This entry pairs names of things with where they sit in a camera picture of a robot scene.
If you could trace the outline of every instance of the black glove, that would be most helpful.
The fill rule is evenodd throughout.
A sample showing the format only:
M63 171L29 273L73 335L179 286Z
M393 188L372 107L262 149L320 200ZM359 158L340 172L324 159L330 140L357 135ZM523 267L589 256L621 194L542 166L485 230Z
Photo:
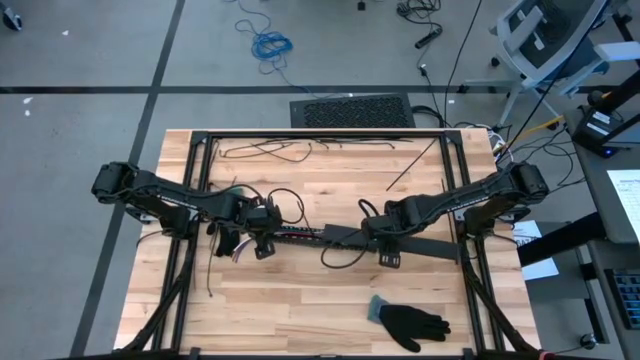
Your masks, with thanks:
M445 341L444 335L451 333L442 317L406 305L383 305L380 321L393 340L414 353L420 352L420 345L412 339Z

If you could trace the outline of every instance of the gray floor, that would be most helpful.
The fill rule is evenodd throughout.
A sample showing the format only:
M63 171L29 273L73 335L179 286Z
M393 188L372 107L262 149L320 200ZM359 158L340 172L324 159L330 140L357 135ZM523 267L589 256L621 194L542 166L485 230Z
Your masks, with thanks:
M25 29L22 33L0 29L0 87L148 86L175 6L175 0L6 2L14 3ZM425 34L425 28L395 16L395 0L368 1L364 13L355 11L355 3L243 0L247 7L269 13L273 29L291 37L295 47L286 70L291 82L423 85L414 70L419 54L413 43ZM465 78L504 76L501 69L487 65L496 43L486 29L509 3L484 1L454 84ZM433 16L445 28L423 60L434 85L446 85L474 9L468 0L443 1L442 10ZM233 29L243 17L233 3L187 0L163 85L286 85L277 75L257 73L250 36ZM630 24L636 38L640 38L639 23ZM592 39L613 42L621 41L621 36L607 23ZM634 63L614 64L609 74L591 79L590 84L619 84L636 70ZM433 104L428 94L409 97L413 105ZM109 207L92 198L89 188L100 164L128 157L146 98L144 94L0 95L0 186L4 189L0 202L0 338L4 340L0 358L69 355L111 215ZM288 127L288 102L308 98L304 94L160 95L140 166L155 167L168 128ZM443 94L436 94L436 99L442 107ZM454 100L448 104L450 121L490 125L505 101L500 94L451 94L449 99ZM550 99L558 110L584 100L584 96ZM520 99L511 121L521 124L534 101ZM531 126L550 118L547 110L540 109ZM417 117L416 122L421 127L436 125L426 117ZM552 187L568 167L566 159L544 154L536 154L531 161L540 166ZM580 177L576 164L572 179ZM533 209L531 218L567 221L592 210L582 184L553 194ZM124 220L87 353L103 353L112 347L139 230L138 224ZM581 309L570 302L534 304L545 348L571 348L577 337L590 331ZM598 351L588 354L615 355L612 352L618 350L614 346Z

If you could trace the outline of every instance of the white paper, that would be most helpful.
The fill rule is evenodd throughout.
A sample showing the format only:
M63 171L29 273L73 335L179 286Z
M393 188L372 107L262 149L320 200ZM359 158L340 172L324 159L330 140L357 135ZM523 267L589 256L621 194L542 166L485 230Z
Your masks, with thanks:
M540 237L542 237L542 234L540 234L540 229L538 229L538 225L534 220L518 222L513 228L513 239L518 244L518 247L535 241ZM538 261L522 268L522 275L525 281L558 274L558 268L552 258Z
M607 173L640 242L640 170L609 170Z

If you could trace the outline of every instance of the wooden tabletop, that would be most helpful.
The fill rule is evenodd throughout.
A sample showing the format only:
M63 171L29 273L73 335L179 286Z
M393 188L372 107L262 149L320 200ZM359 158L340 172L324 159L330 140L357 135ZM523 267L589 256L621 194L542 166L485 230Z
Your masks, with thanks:
M471 180L494 172L486 131L465 129L462 134ZM190 136L190 130L167 131L156 170L158 176L182 182ZM259 141L221 140L210 180L223 188L235 179L235 183L252 185L263 195L278 187L292 189L302 197L312 227L322 228L324 224L359 227L363 218L357 206L360 198L382 209L387 200L443 191L444 171L437 143L385 191L432 139L393 142L393 148L388 144L332 144L328 149L302 140L274 152L300 160L311 149L302 162L268 154L251 156L260 151L250 146L228 151ZM454 148L450 147L450 151L455 159ZM200 153L196 169L200 168L201 158ZM455 161L454 170L459 186ZM274 198L285 219L300 216L291 195L278 193ZM143 235L159 229L159 225L145 226ZM496 232L512 235L506 225ZM402 266L394 270L380 267L377 254L367 254L353 267L331 270L321 265L319 249L276 244L274 256L258 261L251 246L237 264L228 257L213 257L210 296L207 270L211 239L204 229L200 234L195 284L192 282L189 292L181 352L197 346L203 353L410 355L381 325L367 321L368 303L375 294L394 304L409 304L439 314L451 323L452 332L446 342L419 341L422 355L457 355L462 348L474 348L464 281L460 266L454 261L402 254ZM443 216L417 236L450 242L449 220ZM157 306L169 245L168 238L154 235L138 247L115 348L131 341ZM498 304L525 339L539 347L515 245L489 238L486 250ZM356 255L353 251L330 250L326 261L343 264ZM479 299L478 303L484 337L491 348L487 313ZM173 319L172 311L165 331L166 346Z

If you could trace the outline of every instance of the blue cable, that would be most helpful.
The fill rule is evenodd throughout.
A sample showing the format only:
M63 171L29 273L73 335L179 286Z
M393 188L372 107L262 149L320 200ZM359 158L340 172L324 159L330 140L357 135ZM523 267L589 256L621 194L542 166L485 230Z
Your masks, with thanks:
M247 32L253 35L253 43L251 44L251 54L257 60L260 61L258 65L258 72L262 75L269 75L277 72L280 74L280 77L289 85L296 89L300 89L307 94L313 96L316 99L326 99L332 97L334 95L341 94L329 94L327 96L319 97L307 87L295 85L287 79L284 75L283 70L287 68L287 57L286 54L293 50L293 43L289 38L282 35L279 31L269 31L271 28L271 18L259 11L251 11L247 10L244 6L242 6L242 2L240 0L223 0L224 2L232 3L237 2L240 10L247 14L262 16L267 19L267 25L260 31L257 31L253 22L249 19L241 19L236 21L234 27L238 32ZM263 65L269 64L271 65L270 69L265 70Z

